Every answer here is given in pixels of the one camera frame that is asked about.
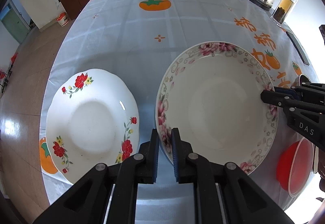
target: plate rim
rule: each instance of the plate rim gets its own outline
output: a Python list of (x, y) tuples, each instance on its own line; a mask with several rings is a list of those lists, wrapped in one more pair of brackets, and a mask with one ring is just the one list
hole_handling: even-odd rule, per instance
[[(226, 43), (226, 44), (231, 44), (231, 45), (234, 45), (234, 46), (236, 46), (236, 47), (239, 47), (239, 48), (242, 49), (244, 52), (247, 52), (248, 54), (250, 54), (250, 55), (254, 58), (254, 56), (253, 56), (250, 52), (248, 52), (246, 49), (244, 49), (244, 48), (242, 48), (242, 47), (240, 47), (240, 46), (238, 46), (238, 45), (236, 45), (236, 44), (233, 44), (233, 43), (230, 43), (230, 42), (223, 42), (223, 41), (205, 41), (205, 42), (201, 42), (201, 43), (198, 43), (198, 44), (196, 44), (196, 45), (193, 45), (193, 46), (187, 48), (186, 50), (184, 50), (183, 52), (181, 52), (178, 56), (176, 56), (176, 58), (175, 58), (175, 59), (170, 63), (170, 65), (167, 67), (167, 69), (166, 69), (164, 75), (163, 75), (162, 78), (161, 78), (161, 82), (160, 82), (160, 84), (159, 84), (158, 91), (157, 91), (156, 104), (155, 104), (155, 124), (156, 124), (156, 128), (157, 128), (158, 136), (159, 136), (160, 146), (161, 146), (161, 148), (162, 148), (162, 151), (163, 151), (164, 155), (167, 157), (167, 159), (169, 160), (169, 162), (170, 162), (171, 164), (173, 164), (173, 160), (171, 160), (171, 158), (167, 155), (167, 151), (166, 151), (166, 149), (165, 149), (165, 147), (164, 147), (164, 145), (163, 145), (163, 143), (162, 143), (161, 136), (160, 136), (160, 131), (159, 131), (159, 124), (158, 124), (158, 117), (157, 117), (157, 113), (158, 113), (158, 112), (157, 112), (157, 107), (158, 107), (158, 101), (159, 101), (159, 96), (160, 96), (160, 88), (161, 88), (162, 84), (164, 83), (165, 76), (166, 76), (166, 74), (168, 73), (170, 67), (171, 67), (171, 66), (172, 66), (172, 65), (173, 65), (173, 64), (178, 60), (178, 58), (179, 58), (180, 56), (182, 56), (182, 55), (183, 55), (184, 53), (186, 53), (187, 51), (189, 51), (189, 50), (191, 50), (191, 49), (193, 49), (193, 48), (195, 48), (195, 47), (197, 47), (197, 46), (200, 46), (200, 45), (202, 45), (202, 44), (206, 44), (206, 43)], [(268, 77), (268, 80), (270, 81), (270, 83), (271, 83), (271, 85), (272, 85), (272, 88), (274, 89), (274, 85), (273, 85), (272, 80), (271, 80), (270, 77), (269, 77), (269, 74), (266, 72), (265, 68), (262, 66), (262, 64), (261, 64), (257, 59), (256, 59), (256, 62), (257, 62), (257, 64), (261, 67), (261, 69), (263, 69), (263, 70), (265, 71), (265, 73), (266, 73), (266, 75), (267, 75), (267, 77)], [(258, 164), (258, 165), (253, 169), (253, 170), (251, 170), (251, 171), (248, 173), (248, 175), (251, 174), (254, 170), (256, 170), (256, 168), (258, 168), (258, 167), (261, 165), (261, 163), (264, 161), (265, 157), (268, 155), (268, 153), (269, 153), (269, 151), (270, 151), (270, 149), (272, 148), (272, 145), (273, 145), (273, 143), (274, 143), (274, 139), (275, 139), (275, 137), (276, 137), (276, 133), (277, 133), (278, 120), (279, 120), (279, 111), (278, 111), (278, 106), (275, 106), (275, 107), (276, 107), (276, 110), (277, 110), (277, 122), (276, 122), (276, 126), (275, 126), (274, 138), (273, 138), (273, 140), (272, 140), (271, 146), (270, 146), (270, 147), (268, 148), (268, 150), (266, 151), (264, 157), (261, 159), (261, 162), (260, 162), (260, 163), (259, 163), (259, 164)]]
[[(58, 93), (62, 93), (62, 91), (61, 91), (61, 87), (62, 86), (67, 86), (66, 85), (66, 83), (71, 79), (71, 78), (75, 78), (75, 77), (77, 77), (78, 75), (81, 75), (82, 73), (88, 73), (89, 71), (91, 71), (91, 70), (100, 70), (100, 71), (104, 71), (104, 72), (107, 72), (108, 74), (111, 74), (111, 75), (113, 75), (113, 76), (115, 76), (115, 77), (117, 77), (124, 85), (125, 85), (125, 87), (126, 87), (126, 92), (127, 93), (129, 93), (130, 95), (131, 95), (131, 100), (134, 102), (134, 104), (135, 104), (135, 110), (136, 110), (136, 115), (137, 115), (137, 129), (135, 130), (135, 140), (134, 140), (134, 146), (132, 146), (133, 147), (133, 152), (132, 153), (136, 153), (137, 152), (137, 150), (139, 149), (139, 144), (140, 144), (140, 131), (139, 131), (139, 129), (140, 129), (140, 127), (139, 127), (139, 121), (140, 121), (140, 117), (139, 117), (139, 108), (138, 108), (138, 105), (137, 105), (137, 102), (136, 102), (136, 100), (135, 100), (135, 98), (134, 98), (134, 96), (133, 96), (133, 94), (131, 93), (131, 91), (129, 90), (129, 88), (128, 88), (128, 86), (125, 84), (125, 82), (119, 77), (119, 76), (117, 76), (117, 75), (115, 75), (115, 74), (113, 74), (113, 73), (111, 73), (111, 72), (109, 72), (109, 71), (107, 71), (107, 70), (105, 70), (105, 69), (101, 69), (101, 68), (91, 68), (91, 69), (88, 69), (88, 70), (85, 70), (85, 71), (81, 71), (81, 72), (78, 72), (78, 73), (76, 73), (76, 74), (74, 74), (74, 75), (72, 75), (71, 77), (69, 77), (64, 83), (62, 83), (60, 86), (59, 86), (59, 88), (56, 90), (56, 92), (55, 92), (55, 94), (54, 94), (54, 96), (53, 96), (53, 98), (52, 98), (52, 101), (51, 101), (51, 104), (50, 104), (50, 106), (49, 106), (49, 108), (48, 108), (48, 112), (49, 112), (49, 110), (50, 110), (50, 108), (51, 108), (51, 106), (52, 106), (52, 103), (53, 103), (53, 100), (54, 100), (54, 97), (56, 96), (56, 94)], [(47, 123), (48, 123), (48, 112), (47, 112), (47, 116), (46, 116), (46, 125), (45, 125), (45, 139), (46, 139), (46, 143), (47, 143), (47, 147), (48, 147), (48, 150), (49, 150), (49, 152), (50, 152), (50, 155), (51, 155), (51, 159), (52, 159), (52, 162), (53, 162), (53, 164), (54, 164), (54, 166), (57, 168), (57, 170), (58, 170), (58, 172), (60, 172), (60, 174), (61, 175), (63, 175), (63, 177), (69, 182), (69, 183), (74, 183), (74, 182), (72, 182), (71, 181), (71, 179), (68, 179), (69, 177), (67, 177), (68, 175), (66, 175), (66, 174), (63, 174), (62, 172), (61, 172), (61, 167), (60, 168), (58, 168), (57, 167), (57, 165), (56, 165), (56, 163), (55, 163), (55, 161), (54, 161), (54, 159), (53, 159), (53, 157), (55, 156), (55, 154), (54, 154), (54, 151), (53, 151), (53, 148), (51, 148), (51, 143), (52, 143), (52, 141), (50, 141), (50, 139), (48, 139), (48, 137), (47, 137), (47, 134), (46, 134), (46, 131), (47, 131)]]

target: table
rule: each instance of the table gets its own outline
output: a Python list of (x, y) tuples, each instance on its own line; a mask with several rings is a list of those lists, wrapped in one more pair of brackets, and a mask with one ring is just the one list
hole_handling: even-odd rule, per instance
[[(168, 0), (168, 9), (169, 2), (163, 0), (162, 5), (152, 7), (161, 11), (142, 9), (142, 1), (157, 0), (91, 0), (83, 9), (62, 43), (48, 79), (40, 139), (45, 137), (47, 111), (57, 89), (78, 72), (101, 68), (119, 76), (134, 95), (140, 143), (149, 141), (161, 78), (176, 56), (204, 41), (231, 42), (246, 49), (267, 69), (275, 86), (289, 87), (301, 72), (318, 81), (312, 65), (302, 63), (285, 30), (270, 20), (270, 13), (248, 0)], [(280, 109), (273, 146), (250, 175), (282, 209), (293, 199), (276, 180), (276, 164), (282, 151), (298, 139), (286, 126)], [(53, 203), (71, 184), (59, 172), (42, 171)], [(157, 182), (139, 185), (135, 219), (194, 223), (192, 192), (191, 184), (175, 182), (173, 166), (160, 150)]]

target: door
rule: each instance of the door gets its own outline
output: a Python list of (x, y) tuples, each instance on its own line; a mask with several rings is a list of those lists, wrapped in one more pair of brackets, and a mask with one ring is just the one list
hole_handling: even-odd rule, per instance
[(23, 24), (14, 9), (7, 5), (7, 13), (2, 17), (1, 21), (10, 34), (19, 42), (22, 43), (29, 29)]

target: white plate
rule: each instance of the white plate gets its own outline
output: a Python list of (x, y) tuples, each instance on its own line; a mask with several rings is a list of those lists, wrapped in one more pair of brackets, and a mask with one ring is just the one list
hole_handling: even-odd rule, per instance
[(122, 162), (139, 145), (133, 95), (105, 70), (75, 74), (55, 93), (48, 109), (46, 142), (55, 166), (71, 183), (99, 162)]
[(167, 69), (156, 100), (156, 126), (172, 159), (171, 128), (210, 162), (235, 162), (247, 174), (263, 161), (275, 137), (277, 107), (260, 98), (273, 85), (244, 49), (205, 42), (179, 55)]

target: orange chinese characters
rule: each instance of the orange chinese characters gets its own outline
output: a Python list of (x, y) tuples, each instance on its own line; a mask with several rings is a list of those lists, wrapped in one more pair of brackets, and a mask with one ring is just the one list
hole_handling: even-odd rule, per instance
[(249, 29), (251, 32), (256, 32), (255, 26), (251, 24), (251, 22), (245, 19), (244, 17), (242, 17), (240, 20), (237, 20), (235, 18), (234, 22), (236, 23), (236, 25), (245, 27), (246, 29)]
[(281, 79), (278, 87), (289, 88), (289, 84), (291, 83), (289, 80), (285, 80), (286, 72), (278, 72), (277, 79)]
[(261, 63), (261, 65), (266, 68), (267, 70), (271, 70), (271, 68), (266, 64), (266, 59), (265, 56), (262, 52), (257, 52), (254, 48), (253, 48), (253, 53), (252, 55), (258, 60), (258, 62)]
[(275, 45), (275, 42), (271, 38), (269, 38), (270, 35), (262, 33), (260, 36), (257, 36), (255, 34), (254, 38), (257, 40), (258, 44), (262, 44), (264, 46), (270, 46), (272, 50), (274, 51), (277, 47)]

